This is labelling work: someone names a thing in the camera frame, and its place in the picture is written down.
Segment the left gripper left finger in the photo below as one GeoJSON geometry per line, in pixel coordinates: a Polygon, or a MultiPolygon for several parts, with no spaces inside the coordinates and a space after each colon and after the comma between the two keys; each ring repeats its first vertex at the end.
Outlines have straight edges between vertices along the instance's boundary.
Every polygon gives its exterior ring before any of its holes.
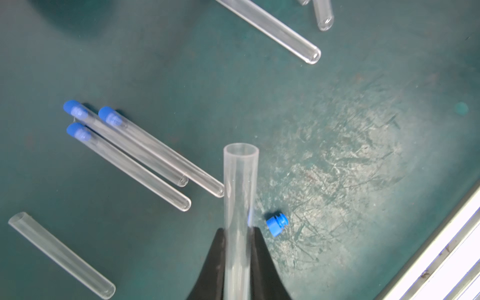
{"type": "Polygon", "coordinates": [[[225,282],[225,230],[216,231],[199,277],[187,300],[222,300],[225,282]]]}

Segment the test tube three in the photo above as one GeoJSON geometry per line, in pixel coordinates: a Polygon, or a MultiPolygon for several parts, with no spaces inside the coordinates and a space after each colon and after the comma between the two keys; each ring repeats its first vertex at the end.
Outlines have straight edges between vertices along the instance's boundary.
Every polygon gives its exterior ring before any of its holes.
{"type": "Polygon", "coordinates": [[[186,212],[191,208],[190,198],[141,166],[85,125],[74,122],[67,127],[66,132],[178,210],[186,212]]]}

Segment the test tube one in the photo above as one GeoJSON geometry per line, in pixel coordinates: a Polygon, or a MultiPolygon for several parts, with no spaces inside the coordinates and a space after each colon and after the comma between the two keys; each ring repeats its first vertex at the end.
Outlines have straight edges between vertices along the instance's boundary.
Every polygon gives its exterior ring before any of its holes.
{"type": "Polygon", "coordinates": [[[47,257],[103,300],[111,299],[116,286],[26,212],[12,216],[8,224],[47,257]]]}

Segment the test tube two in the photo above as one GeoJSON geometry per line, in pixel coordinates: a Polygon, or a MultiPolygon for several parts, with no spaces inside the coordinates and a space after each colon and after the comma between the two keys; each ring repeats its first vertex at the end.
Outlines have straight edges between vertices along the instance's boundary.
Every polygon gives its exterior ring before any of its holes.
{"type": "Polygon", "coordinates": [[[247,143],[224,147],[224,299],[251,298],[251,248],[260,150],[247,143]]]}

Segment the blue stopper one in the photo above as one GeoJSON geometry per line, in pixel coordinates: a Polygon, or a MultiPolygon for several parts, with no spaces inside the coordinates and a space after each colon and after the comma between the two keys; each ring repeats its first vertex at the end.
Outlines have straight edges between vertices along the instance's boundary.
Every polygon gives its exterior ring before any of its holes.
{"type": "Polygon", "coordinates": [[[280,235],[285,227],[289,225],[289,220],[285,214],[282,212],[271,216],[269,219],[266,220],[266,225],[269,232],[274,236],[280,235]]]}

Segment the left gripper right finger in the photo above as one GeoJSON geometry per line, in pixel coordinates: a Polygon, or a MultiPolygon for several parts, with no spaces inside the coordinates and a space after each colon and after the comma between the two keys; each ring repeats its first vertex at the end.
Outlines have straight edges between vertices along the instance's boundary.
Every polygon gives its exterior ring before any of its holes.
{"type": "Polygon", "coordinates": [[[292,300],[271,258],[260,228],[253,227],[251,246],[251,299],[292,300]]]}

